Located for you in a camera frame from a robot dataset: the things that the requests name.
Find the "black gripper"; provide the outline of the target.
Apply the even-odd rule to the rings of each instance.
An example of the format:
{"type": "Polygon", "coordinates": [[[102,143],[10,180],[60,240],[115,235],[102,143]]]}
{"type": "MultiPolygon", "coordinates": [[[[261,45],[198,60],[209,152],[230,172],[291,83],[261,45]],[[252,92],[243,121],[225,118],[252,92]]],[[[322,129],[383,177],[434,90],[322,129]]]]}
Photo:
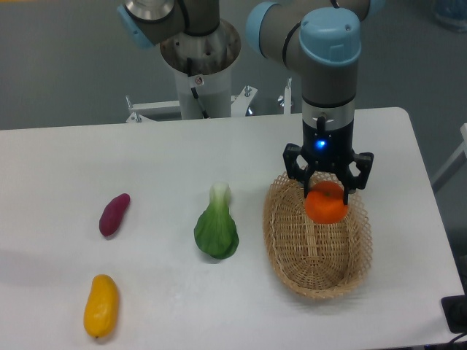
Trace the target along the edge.
{"type": "Polygon", "coordinates": [[[302,124],[303,146],[288,143],[282,153],[288,178],[301,183],[306,198],[310,189],[310,179],[315,171],[336,173],[337,179],[344,188],[343,204],[347,205],[350,193],[366,188],[374,154],[353,151],[353,121],[343,128],[335,130],[325,128],[322,133],[305,122],[302,124]],[[305,168],[298,164],[299,156],[305,160],[305,168]],[[352,174],[351,163],[355,163],[359,171],[357,175],[352,174]]]}

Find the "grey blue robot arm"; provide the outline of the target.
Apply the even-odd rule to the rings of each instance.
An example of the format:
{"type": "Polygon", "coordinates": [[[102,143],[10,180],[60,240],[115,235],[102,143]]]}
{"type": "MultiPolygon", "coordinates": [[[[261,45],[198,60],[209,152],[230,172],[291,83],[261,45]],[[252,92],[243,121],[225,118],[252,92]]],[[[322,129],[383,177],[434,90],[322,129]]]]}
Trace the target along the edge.
{"type": "Polygon", "coordinates": [[[334,174],[345,194],[362,190],[374,156],[352,147],[360,24],[383,1],[265,1],[245,35],[220,16],[218,1],[124,1],[117,12],[141,47],[159,46],[177,78],[185,119],[230,115],[230,70],[242,42],[301,78],[302,145],[283,152],[287,175],[310,191],[316,172],[334,174]]]}

